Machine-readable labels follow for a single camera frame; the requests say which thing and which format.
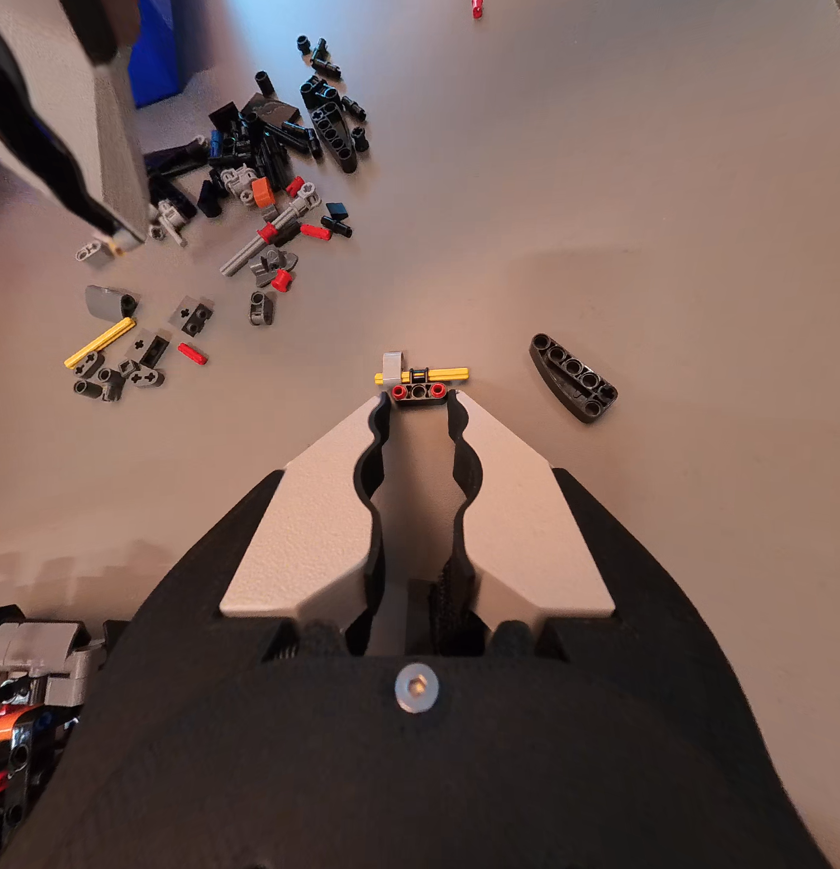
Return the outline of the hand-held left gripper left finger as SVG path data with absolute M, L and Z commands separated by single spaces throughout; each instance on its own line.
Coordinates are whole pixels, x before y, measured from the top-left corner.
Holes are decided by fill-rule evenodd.
M 385 587 L 382 521 L 391 398 L 369 399 L 292 460 L 224 597 L 226 617 L 334 623 L 367 646 Z

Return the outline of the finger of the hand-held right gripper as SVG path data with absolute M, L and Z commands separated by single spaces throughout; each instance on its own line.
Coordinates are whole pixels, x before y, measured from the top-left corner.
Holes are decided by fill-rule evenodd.
M 51 192 L 114 249 L 148 234 L 150 193 L 133 128 L 131 49 L 92 66 L 58 1 L 0 1 L 0 109 L 52 132 Z
M 40 192 L 51 192 L 52 132 L 25 109 L 0 109 L 0 163 Z

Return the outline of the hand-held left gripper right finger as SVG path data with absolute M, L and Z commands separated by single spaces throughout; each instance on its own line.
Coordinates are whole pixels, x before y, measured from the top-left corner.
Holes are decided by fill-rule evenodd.
M 451 556 L 459 605 L 491 632 L 609 618 L 615 603 L 549 462 L 463 391 L 447 408 L 465 498 Z

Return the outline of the small yellow-axle lego assembly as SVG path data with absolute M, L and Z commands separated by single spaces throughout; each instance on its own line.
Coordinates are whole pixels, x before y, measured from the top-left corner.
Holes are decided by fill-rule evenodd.
M 374 383 L 397 407 L 441 405 L 458 384 L 469 380 L 468 368 L 409 368 L 402 351 L 382 355 L 382 371 Z

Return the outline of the pile of lego pieces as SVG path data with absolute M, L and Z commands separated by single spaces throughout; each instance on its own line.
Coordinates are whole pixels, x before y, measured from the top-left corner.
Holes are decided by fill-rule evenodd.
M 364 109 L 341 95 L 330 82 L 339 81 L 340 68 L 329 59 L 325 38 L 312 48 L 306 36 L 296 40 L 315 73 L 300 86 L 303 106 L 294 107 L 277 97 L 265 71 L 255 74 L 257 90 L 239 108 L 226 103 L 209 114 L 211 130 L 189 143 L 162 148 L 143 156 L 148 193 L 147 230 L 150 238 L 171 237 L 184 247 L 182 229 L 201 214 L 213 220 L 228 200 L 256 210 L 263 221 L 252 241 L 221 266 L 224 277 L 248 267 L 255 279 L 248 319 L 254 328 L 274 322 L 273 292 L 287 292 L 294 280 L 296 256 L 284 249 L 297 234 L 328 241 L 333 232 L 350 237 L 348 212 L 339 203 L 325 205 L 319 225 L 306 223 L 307 215 L 322 204 L 317 187 L 293 174 L 291 152 L 321 161 L 329 154 L 345 173 L 358 167 L 358 155 L 369 143 L 363 126 Z M 175 179 L 206 169 L 196 203 L 186 197 Z M 89 313 L 110 322 L 110 329 L 73 354 L 65 367 L 73 373 L 73 393 L 95 401 L 118 401 L 127 383 L 159 387 L 165 379 L 159 361 L 170 345 L 160 333 L 137 330 L 138 299 L 118 288 L 86 287 Z M 129 332 L 132 344 L 117 366 L 110 367 L 105 350 Z

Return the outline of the partly built lego model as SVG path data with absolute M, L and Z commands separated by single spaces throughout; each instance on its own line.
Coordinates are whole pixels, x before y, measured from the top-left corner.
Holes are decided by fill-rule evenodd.
M 94 639 L 81 621 L 0 606 L 0 854 L 53 777 L 96 676 L 129 621 Z

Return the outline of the black curved lego beam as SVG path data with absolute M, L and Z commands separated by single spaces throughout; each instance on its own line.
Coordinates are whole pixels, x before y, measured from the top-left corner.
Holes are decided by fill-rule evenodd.
M 548 334 L 535 334 L 530 358 L 556 399 L 584 424 L 599 420 L 618 398 L 617 389 Z

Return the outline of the blue plastic bin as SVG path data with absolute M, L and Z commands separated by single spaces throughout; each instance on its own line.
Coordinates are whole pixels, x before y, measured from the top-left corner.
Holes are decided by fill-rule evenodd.
M 183 26 L 178 1 L 138 1 L 139 34 L 132 46 L 128 75 L 136 109 L 170 99 L 186 86 Z

